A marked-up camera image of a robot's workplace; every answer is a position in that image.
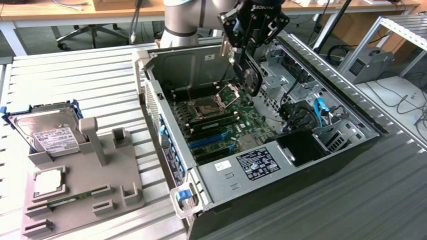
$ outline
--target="metal workbench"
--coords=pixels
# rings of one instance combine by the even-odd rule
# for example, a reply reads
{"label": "metal workbench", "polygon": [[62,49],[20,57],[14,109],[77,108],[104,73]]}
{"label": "metal workbench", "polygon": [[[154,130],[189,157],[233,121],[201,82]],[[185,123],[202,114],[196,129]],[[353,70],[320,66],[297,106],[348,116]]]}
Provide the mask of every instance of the metal workbench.
{"label": "metal workbench", "polygon": [[[136,47],[153,48],[153,44]],[[174,216],[169,189],[160,168],[136,95],[130,52],[134,46],[64,52],[13,59],[4,72],[1,106],[78,100],[82,115],[96,117],[97,134],[125,127],[132,134],[145,205],[128,214],[61,234],[54,239],[185,240]],[[0,129],[0,239],[20,239],[28,145],[9,126]]]}
{"label": "metal workbench", "polygon": [[[132,133],[145,206],[54,239],[186,238],[182,222],[174,217],[165,177],[138,110],[132,48],[21,56],[4,69],[0,67],[5,71],[1,105],[76,98],[82,115],[98,119],[98,134],[117,126]],[[362,105],[360,96],[352,97]],[[427,236],[427,153],[393,121],[374,108],[365,110],[389,131],[384,140],[337,174],[202,239],[388,240]],[[0,239],[14,240],[20,237],[28,147],[8,126],[2,126],[0,133]]]}

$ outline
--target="chair wheel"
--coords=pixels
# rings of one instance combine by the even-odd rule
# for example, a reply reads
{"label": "chair wheel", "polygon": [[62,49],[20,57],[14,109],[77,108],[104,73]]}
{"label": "chair wheel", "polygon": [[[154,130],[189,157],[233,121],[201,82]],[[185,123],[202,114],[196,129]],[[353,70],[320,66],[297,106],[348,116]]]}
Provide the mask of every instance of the chair wheel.
{"label": "chair wheel", "polygon": [[60,50],[66,50],[66,44],[64,42],[60,42],[57,44],[57,47],[58,47]]}

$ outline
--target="sticker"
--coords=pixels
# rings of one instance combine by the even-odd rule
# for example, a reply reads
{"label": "sticker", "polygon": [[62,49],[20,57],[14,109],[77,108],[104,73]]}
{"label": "sticker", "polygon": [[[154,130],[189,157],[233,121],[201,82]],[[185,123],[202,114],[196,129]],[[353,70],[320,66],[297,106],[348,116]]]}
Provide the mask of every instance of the sticker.
{"label": "sticker", "polygon": [[209,60],[213,60],[213,59],[214,59],[214,54],[204,56],[204,61],[209,61]]}
{"label": "sticker", "polygon": [[36,132],[33,136],[48,154],[78,148],[77,140],[69,127]]}
{"label": "sticker", "polygon": [[213,127],[216,127],[217,125],[220,125],[220,124],[218,124],[218,123],[213,123],[213,124],[210,124],[210,125],[202,126],[202,127],[201,127],[201,130],[213,128]]}
{"label": "sticker", "polygon": [[214,164],[216,171],[224,170],[224,169],[230,168],[230,167],[232,167],[232,164],[229,163],[228,160],[221,161],[221,162]]}
{"label": "sticker", "polygon": [[249,151],[248,153],[237,156],[236,159],[246,178],[250,181],[280,170],[280,167],[265,147]]}
{"label": "sticker", "polygon": [[68,199],[68,200],[65,200],[65,201],[60,201],[60,202],[57,202],[57,203],[53,203],[53,204],[50,204],[48,207],[49,207],[49,208],[53,208],[53,207],[56,207],[56,206],[58,206],[58,205],[70,203],[70,202],[73,202],[73,201],[76,201],[76,200],[77,200],[77,199],[72,198],[72,199]]}

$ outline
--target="wooden table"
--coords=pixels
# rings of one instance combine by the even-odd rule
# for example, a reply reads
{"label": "wooden table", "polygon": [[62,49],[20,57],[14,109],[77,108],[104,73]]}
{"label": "wooden table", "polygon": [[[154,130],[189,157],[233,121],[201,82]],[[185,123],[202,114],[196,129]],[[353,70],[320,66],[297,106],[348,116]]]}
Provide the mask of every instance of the wooden table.
{"label": "wooden table", "polygon": [[0,4],[0,21],[2,20],[2,19],[1,19],[2,6],[4,6],[4,4]]}
{"label": "wooden table", "polygon": [[[80,0],[62,0],[64,3],[78,3]],[[25,56],[25,45],[21,41],[16,28],[28,27],[52,27],[52,26],[70,26],[70,25],[88,25],[88,24],[109,24],[109,23],[129,23],[132,19],[132,9],[125,10],[108,10],[94,11],[92,0],[88,6],[82,6],[82,11],[61,7],[52,3],[52,0],[29,0],[25,5],[8,5],[2,7],[0,17],[0,30],[10,45],[16,56]],[[412,0],[404,0],[405,14],[413,9],[415,5]],[[324,24],[316,44],[320,43],[330,23],[337,15],[342,3],[330,4],[324,11],[322,5],[310,4],[308,7],[301,7],[290,1],[285,1],[281,5],[282,12],[286,15],[312,15],[312,14],[330,14],[330,17]],[[393,11],[393,5],[372,6],[362,0],[352,0],[345,13],[365,13],[365,12],[386,12]],[[142,8],[140,9],[140,22],[161,21],[164,20],[164,5],[161,0],[142,1]]]}

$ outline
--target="pcie slot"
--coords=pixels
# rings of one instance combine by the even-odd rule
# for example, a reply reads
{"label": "pcie slot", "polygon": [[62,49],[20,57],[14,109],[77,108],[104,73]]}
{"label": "pcie slot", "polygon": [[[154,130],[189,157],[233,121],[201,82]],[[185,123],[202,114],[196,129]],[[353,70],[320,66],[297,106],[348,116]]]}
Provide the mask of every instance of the pcie slot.
{"label": "pcie slot", "polygon": [[216,150],[213,152],[209,152],[206,154],[200,154],[194,156],[194,160],[197,162],[209,160],[212,158],[222,158],[228,156],[234,150],[234,145],[230,145],[228,147],[221,148],[220,150]]}
{"label": "pcie slot", "polygon": [[209,137],[209,138],[206,138],[204,140],[200,140],[200,141],[196,141],[193,143],[189,143],[188,147],[189,147],[189,149],[194,149],[194,148],[198,148],[201,146],[209,145],[212,143],[220,142],[220,141],[222,141],[225,139],[226,134],[228,134],[228,131],[221,133],[217,136],[213,136],[213,137]]}
{"label": "pcie slot", "polygon": [[188,136],[185,139],[188,142],[193,142],[196,140],[216,136],[216,135],[221,134],[222,132],[224,132],[224,130],[221,130],[216,127],[214,129],[206,130],[204,132],[200,132],[197,134]]}

